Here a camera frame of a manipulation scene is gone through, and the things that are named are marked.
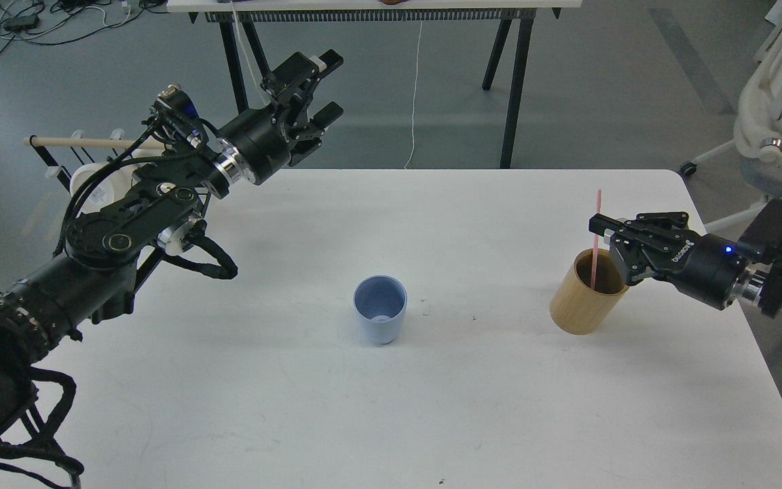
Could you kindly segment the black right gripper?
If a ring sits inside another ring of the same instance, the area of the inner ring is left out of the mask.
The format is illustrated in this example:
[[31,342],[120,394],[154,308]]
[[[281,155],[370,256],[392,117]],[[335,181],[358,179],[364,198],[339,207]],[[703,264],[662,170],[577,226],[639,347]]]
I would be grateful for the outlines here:
[[726,309],[747,260],[725,238],[689,231],[688,220],[689,214],[680,211],[640,213],[624,222],[597,213],[589,219],[589,231],[605,239],[625,285],[652,278],[717,310]]

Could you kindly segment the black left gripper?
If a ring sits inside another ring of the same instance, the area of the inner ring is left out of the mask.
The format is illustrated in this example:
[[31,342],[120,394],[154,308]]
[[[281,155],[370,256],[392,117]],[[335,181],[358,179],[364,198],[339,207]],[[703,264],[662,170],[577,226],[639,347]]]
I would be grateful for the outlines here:
[[[309,58],[295,52],[261,80],[270,105],[246,109],[221,127],[218,170],[230,185],[246,179],[261,185],[282,169],[295,167],[322,146],[322,137],[344,110],[330,102],[313,118],[308,109],[320,81],[340,68],[344,59],[335,50]],[[286,133],[286,126],[303,126]]]

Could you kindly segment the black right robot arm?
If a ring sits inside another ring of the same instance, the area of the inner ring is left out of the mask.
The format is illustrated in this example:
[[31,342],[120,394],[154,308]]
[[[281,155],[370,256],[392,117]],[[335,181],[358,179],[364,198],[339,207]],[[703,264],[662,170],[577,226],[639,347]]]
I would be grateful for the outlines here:
[[718,310],[747,301],[764,316],[782,309],[782,199],[773,199],[739,240],[700,235],[686,213],[640,213],[633,219],[596,214],[589,231],[604,236],[626,285],[646,278]]

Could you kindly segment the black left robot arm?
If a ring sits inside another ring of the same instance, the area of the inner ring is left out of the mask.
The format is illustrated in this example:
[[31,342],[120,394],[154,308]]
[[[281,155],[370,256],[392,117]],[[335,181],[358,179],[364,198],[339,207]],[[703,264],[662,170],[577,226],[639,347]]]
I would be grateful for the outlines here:
[[263,78],[269,103],[220,129],[201,118],[179,86],[150,108],[146,129],[76,189],[53,259],[0,292],[0,470],[13,459],[52,462],[80,486],[84,467],[55,436],[73,405],[71,376],[37,363],[63,338],[134,310],[134,295],[161,262],[213,279],[237,276],[233,259],[206,234],[209,198],[239,180],[261,185],[322,145],[343,109],[308,115],[320,81],[343,65],[334,50],[289,56]]

